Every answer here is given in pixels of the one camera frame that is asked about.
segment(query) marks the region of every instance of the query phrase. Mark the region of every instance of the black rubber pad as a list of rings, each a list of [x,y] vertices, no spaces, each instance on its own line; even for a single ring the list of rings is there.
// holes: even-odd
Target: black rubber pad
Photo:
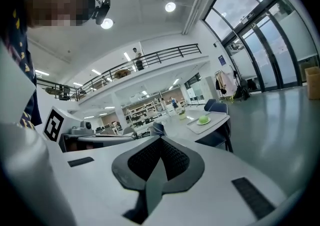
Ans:
[[[247,178],[242,177],[231,182],[258,220],[275,210],[275,207]]]
[[[73,168],[73,167],[80,166],[92,161],[95,161],[95,160],[92,157],[87,156],[84,158],[68,161],[68,163],[69,163],[69,166]]]

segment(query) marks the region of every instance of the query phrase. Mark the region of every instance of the black metal railing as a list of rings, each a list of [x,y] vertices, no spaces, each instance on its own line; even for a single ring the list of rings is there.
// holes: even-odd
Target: black metal railing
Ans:
[[[79,101],[78,88],[51,82],[41,78],[36,79],[36,84],[56,99],[62,101]]]
[[[187,44],[176,46],[168,49],[164,49],[161,51],[156,51],[153,53],[149,53],[139,58],[132,59],[131,61],[124,62],[120,65],[117,65],[113,68],[110,68],[104,71],[101,75],[98,75],[80,88],[78,88],[79,98],[83,98],[84,96],[90,94],[91,92],[96,91],[113,81],[119,80],[123,77],[131,75],[134,72],[142,71],[146,68],[149,68],[154,64],[162,64],[166,60],[170,60],[177,57],[184,58],[187,55],[200,53],[201,51],[198,47],[198,44]]]

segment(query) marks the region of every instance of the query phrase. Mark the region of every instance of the tray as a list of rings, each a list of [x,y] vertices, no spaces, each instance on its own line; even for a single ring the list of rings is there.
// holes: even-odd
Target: tray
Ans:
[[[199,118],[196,118],[191,122],[189,122],[188,124],[186,124],[186,127],[189,128],[192,132],[194,132],[197,135],[214,127],[219,122],[224,120],[227,116],[226,113],[222,113],[222,112],[207,112],[207,113],[204,113],[203,115],[208,116],[211,119],[211,121],[209,123],[199,125],[197,124],[197,121],[199,120]]]

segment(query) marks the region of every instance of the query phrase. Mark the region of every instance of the patterned shirt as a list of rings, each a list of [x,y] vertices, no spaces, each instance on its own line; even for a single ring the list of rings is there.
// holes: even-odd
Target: patterned shirt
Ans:
[[[24,3],[21,3],[12,13],[3,38],[12,59],[19,65],[25,75],[37,86],[34,66],[28,51],[27,16]],[[34,91],[21,116],[20,124],[26,128],[34,129],[42,123],[37,99],[37,90]]]

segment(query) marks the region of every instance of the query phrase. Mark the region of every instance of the blue chair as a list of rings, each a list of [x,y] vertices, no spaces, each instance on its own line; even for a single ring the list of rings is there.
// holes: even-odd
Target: blue chair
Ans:
[[[221,112],[229,114],[228,105],[223,102],[215,102],[211,105],[209,112]],[[230,119],[220,126],[217,130],[215,130],[218,134],[225,138],[225,150],[229,150],[230,152],[234,152],[231,145],[231,122]]]
[[[206,112],[209,112],[210,111],[210,107],[212,106],[212,104],[216,103],[217,100],[216,99],[209,99],[206,104],[204,105],[204,110]]]

